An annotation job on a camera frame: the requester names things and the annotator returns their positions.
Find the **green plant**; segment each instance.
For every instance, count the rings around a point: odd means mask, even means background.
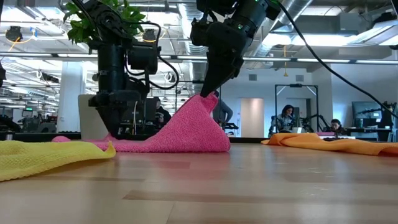
[[[129,22],[140,22],[145,18],[145,15],[140,13],[138,7],[131,7],[127,0],[123,0],[124,5],[120,5],[118,0],[100,0],[103,4],[108,5],[116,12],[119,12],[122,19]],[[99,40],[100,37],[95,32],[94,27],[90,24],[84,13],[74,3],[67,3],[66,8],[69,10],[63,18],[63,22],[71,17],[77,15],[80,21],[72,20],[70,25],[72,29],[68,32],[68,38],[72,43],[86,43],[88,44],[92,40]],[[140,32],[144,32],[139,24],[126,24],[126,28],[131,36],[135,36]]]

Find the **table surface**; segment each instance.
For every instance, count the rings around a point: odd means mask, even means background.
[[[398,157],[260,144],[126,154],[0,183],[2,224],[398,223]]]

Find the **towel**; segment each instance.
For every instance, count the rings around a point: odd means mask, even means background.
[[[380,152],[398,155],[398,143],[375,143],[356,139],[327,142],[317,134],[274,134],[270,140],[261,142],[269,146],[288,146],[324,151],[338,151],[377,156]]]
[[[24,143],[0,142],[0,182],[38,174],[65,164],[89,159],[109,159],[115,156],[109,145],[103,152],[92,143]]]
[[[214,94],[203,98],[191,97],[155,136],[146,141],[116,140],[111,136],[104,140],[89,141],[100,149],[106,149],[112,141],[118,152],[226,152],[231,143],[225,132],[210,117],[218,100]],[[65,137],[55,142],[69,141]]]

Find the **white pillar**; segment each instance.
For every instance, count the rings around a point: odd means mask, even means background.
[[[62,63],[58,132],[80,131],[78,96],[85,93],[86,78],[87,72],[82,62]]]

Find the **wall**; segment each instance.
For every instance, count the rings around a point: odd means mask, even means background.
[[[395,60],[391,56],[385,60]],[[332,69],[359,86],[379,101],[398,101],[398,69],[394,65],[332,65]],[[350,87],[336,76],[332,75],[333,116],[339,119],[343,126],[350,127],[352,123],[353,101],[372,101],[368,96]]]
[[[288,69],[288,77],[284,77],[284,69],[275,71],[273,69],[241,70],[237,78],[228,81],[221,88],[223,101],[234,111],[231,122],[239,126],[241,121],[241,98],[263,98],[264,99],[264,135],[268,137],[268,130],[271,125],[271,116],[275,115],[275,84],[296,83],[296,75],[305,75],[303,84],[312,84],[311,73],[306,69]],[[257,81],[249,81],[249,74],[257,74]],[[289,102],[289,98],[313,98],[314,96],[306,88],[285,88],[278,96],[278,114]]]
[[[318,85],[318,103],[319,114],[322,115],[327,122],[333,119],[333,101],[332,101],[332,74],[325,68],[319,68],[312,73],[312,83]],[[311,102],[312,114],[317,113],[316,101]],[[312,128],[316,130],[316,118],[312,119]]]

